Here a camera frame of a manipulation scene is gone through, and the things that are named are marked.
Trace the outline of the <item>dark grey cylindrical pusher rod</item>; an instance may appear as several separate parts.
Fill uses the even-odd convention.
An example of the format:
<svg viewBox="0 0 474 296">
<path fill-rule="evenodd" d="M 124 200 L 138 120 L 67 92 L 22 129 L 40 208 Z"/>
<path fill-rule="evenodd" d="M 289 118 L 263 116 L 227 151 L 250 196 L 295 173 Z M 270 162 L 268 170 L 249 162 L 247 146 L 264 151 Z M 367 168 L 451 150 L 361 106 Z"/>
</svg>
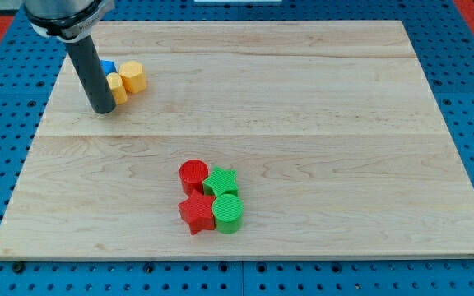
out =
<svg viewBox="0 0 474 296">
<path fill-rule="evenodd" d="M 112 112 L 116 103 L 91 36 L 65 47 L 92 109 L 99 114 Z"/>
</svg>

